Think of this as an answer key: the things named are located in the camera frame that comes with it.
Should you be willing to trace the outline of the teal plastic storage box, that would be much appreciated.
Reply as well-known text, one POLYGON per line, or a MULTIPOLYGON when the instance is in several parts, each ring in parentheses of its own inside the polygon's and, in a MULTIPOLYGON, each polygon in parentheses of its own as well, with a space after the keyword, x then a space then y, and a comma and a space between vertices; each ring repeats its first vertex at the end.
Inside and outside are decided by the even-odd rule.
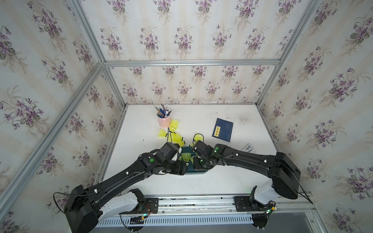
POLYGON ((198 156, 198 155, 192 151, 192 148, 191 147, 182 147, 181 148, 181 154, 182 153, 186 153, 186 152, 191 153, 190 162, 187 163, 188 172, 186 173, 186 175, 194 175, 194 174, 204 174, 204 173, 207 173, 207 171, 196 171, 194 169, 194 167, 193 167, 193 157, 198 156))

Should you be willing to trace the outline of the yellow shuttlecock one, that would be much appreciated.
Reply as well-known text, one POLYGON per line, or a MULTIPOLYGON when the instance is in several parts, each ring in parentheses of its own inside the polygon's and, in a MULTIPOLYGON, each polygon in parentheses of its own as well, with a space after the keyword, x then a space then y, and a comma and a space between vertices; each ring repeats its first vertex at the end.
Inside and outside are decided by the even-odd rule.
POLYGON ((175 132, 179 127, 179 123, 180 123, 179 120, 172 119, 169 125, 170 131, 175 132))

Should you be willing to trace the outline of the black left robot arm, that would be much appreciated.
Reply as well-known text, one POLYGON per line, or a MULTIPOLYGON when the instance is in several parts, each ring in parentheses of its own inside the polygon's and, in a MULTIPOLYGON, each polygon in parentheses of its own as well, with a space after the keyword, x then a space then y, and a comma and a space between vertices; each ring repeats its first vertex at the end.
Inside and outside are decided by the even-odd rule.
POLYGON ((173 161, 157 151, 141 154, 138 159, 125 170, 109 179, 83 188, 75 187, 64 207, 70 229, 73 233, 88 233, 99 223, 103 216, 103 206, 133 184, 148 177, 159 174, 184 175, 187 165, 183 160, 173 161))

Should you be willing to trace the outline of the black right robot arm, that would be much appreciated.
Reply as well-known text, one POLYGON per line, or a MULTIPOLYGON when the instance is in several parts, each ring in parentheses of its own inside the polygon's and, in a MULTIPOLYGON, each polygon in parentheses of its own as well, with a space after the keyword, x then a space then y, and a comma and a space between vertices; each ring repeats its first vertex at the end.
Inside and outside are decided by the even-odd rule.
POLYGON ((261 185, 254 186, 252 201, 262 205, 283 197, 290 200, 298 198, 301 171, 282 153, 262 155, 236 150, 223 144, 211 147, 197 141, 191 149, 197 154, 193 158, 195 170, 211 170, 215 166, 233 166, 254 171, 269 178, 261 185))

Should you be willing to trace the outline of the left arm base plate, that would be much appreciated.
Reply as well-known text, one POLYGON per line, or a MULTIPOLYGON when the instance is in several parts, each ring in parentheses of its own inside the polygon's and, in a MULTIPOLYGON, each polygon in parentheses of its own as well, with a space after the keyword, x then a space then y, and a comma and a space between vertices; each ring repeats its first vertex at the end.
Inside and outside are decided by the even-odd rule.
POLYGON ((121 212, 120 214, 156 214, 158 212, 159 198, 146 198, 140 202, 132 211, 121 212))

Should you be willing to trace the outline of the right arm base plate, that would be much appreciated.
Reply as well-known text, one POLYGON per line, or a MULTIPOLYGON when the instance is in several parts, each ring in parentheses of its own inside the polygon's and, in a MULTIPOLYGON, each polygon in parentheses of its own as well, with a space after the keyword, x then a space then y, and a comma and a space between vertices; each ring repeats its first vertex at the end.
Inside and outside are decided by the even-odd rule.
POLYGON ((274 203, 261 204, 251 196, 235 196, 234 205, 237 212, 267 212, 274 208, 274 203))

